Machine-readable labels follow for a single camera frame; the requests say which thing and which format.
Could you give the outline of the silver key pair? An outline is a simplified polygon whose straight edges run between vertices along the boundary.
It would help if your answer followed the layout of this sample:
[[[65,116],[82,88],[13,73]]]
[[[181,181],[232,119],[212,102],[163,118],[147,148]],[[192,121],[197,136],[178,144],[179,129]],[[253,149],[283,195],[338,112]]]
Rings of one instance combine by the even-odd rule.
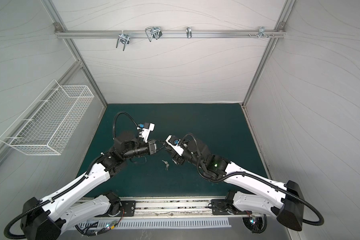
[[[162,162],[165,164],[165,170],[167,171],[169,169],[169,162],[162,160]]]

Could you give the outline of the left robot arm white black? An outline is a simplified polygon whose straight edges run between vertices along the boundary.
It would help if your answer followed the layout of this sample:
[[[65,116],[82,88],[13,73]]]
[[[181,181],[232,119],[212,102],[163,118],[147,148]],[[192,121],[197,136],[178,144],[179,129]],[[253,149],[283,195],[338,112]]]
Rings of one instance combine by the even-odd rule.
[[[121,210],[120,199],[113,193],[101,194],[90,202],[75,203],[91,190],[117,175],[128,161],[154,155],[160,151],[149,134],[153,123],[135,124],[137,133],[113,131],[113,146],[94,159],[87,170],[56,192],[38,200],[31,198],[22,213],[4,228],[10,240],[56,240],[73,226],[98,215],[116,215]]]

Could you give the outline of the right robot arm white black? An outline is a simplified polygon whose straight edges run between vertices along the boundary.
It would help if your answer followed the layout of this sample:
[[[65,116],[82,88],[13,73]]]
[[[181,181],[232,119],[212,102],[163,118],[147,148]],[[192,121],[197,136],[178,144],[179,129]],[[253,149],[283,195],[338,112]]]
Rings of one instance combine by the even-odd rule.
[[[255,194],[264,200],[257,210],[265,210],[288,229],[299,232],[303,224],[322,226],[325,223],[323,215],[305,200],[298,183],[276,182],[245,170],[224,157],[211,154],[208,146],[191,133],[181,139],[168,136],[166,143],[166,150],[177,165],[189,162],[208,182],[224,182]]]

